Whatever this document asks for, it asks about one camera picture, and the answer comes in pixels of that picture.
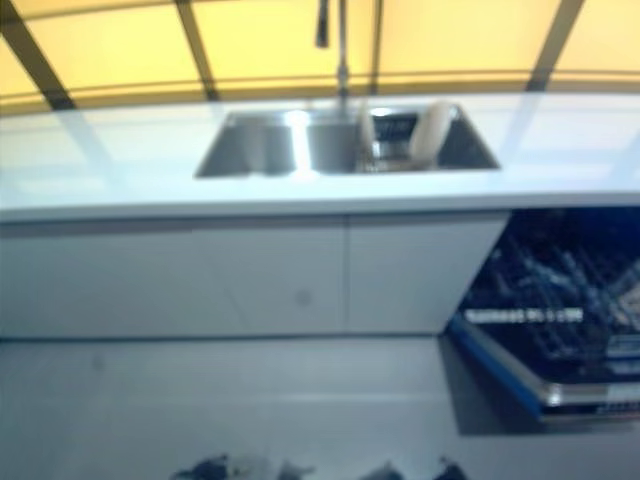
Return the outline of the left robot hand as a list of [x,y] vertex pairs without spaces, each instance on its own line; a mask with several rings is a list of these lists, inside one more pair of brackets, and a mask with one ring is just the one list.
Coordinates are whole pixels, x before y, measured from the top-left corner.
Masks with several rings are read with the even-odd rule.
[[227,454],[221,454],[207,457],[188,469],[176,471],[171,479],[225,480],[242,474],[242,469],[234,466]]

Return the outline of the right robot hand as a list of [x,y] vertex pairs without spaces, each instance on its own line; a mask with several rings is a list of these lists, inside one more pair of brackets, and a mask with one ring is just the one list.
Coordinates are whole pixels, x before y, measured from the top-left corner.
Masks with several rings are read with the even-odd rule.
[[439,471],[433,480],[467,480],[468,477],[458,462],[448,456],[439,458]]

